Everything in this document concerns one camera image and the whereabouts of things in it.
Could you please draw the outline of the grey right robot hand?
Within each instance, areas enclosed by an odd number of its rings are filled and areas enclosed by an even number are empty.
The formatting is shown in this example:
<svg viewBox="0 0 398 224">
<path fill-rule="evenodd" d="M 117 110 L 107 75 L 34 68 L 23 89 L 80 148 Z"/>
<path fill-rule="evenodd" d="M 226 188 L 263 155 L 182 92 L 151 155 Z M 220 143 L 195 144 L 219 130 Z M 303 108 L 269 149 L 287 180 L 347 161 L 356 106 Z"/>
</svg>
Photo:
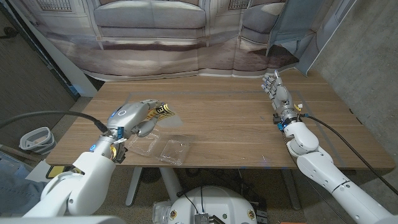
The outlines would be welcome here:
<svg viewBox="0 0 398 224">
<path fill-rule="evenodd" d="M 266 73 L 262 78 L 261 88 L 271 99 L 272 107 L 275 110 L 274 124 L 284 129 L 291 123 L 297 122 L 298 114 L 294 111 L 292 95 L 286 89 L 281 76 L 277 70 L 274 73 Z"/>
</svg>

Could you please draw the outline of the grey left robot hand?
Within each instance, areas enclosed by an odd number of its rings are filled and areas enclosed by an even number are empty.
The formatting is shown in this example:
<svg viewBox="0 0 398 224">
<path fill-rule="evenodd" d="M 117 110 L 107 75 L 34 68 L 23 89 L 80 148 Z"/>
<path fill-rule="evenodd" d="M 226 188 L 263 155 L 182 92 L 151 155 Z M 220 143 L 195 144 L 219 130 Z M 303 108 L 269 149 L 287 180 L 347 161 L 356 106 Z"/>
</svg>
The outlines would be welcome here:
<svg viewBox="0 0 398 224">
<path fill-rule="evenodd" d="M 162 105 L 163 103 L 157 100 L 126 103 L 108 118 L 106 126 L 116 134 L 118 128 L 123 127 L 123 138 L 125 139 L 129 139 L 134 134 L 140 138 L 145 137 L 152 132 L 159 119 L 159 115 L 155 115 L 146 121 L 148 113 Z"/>
</svg>

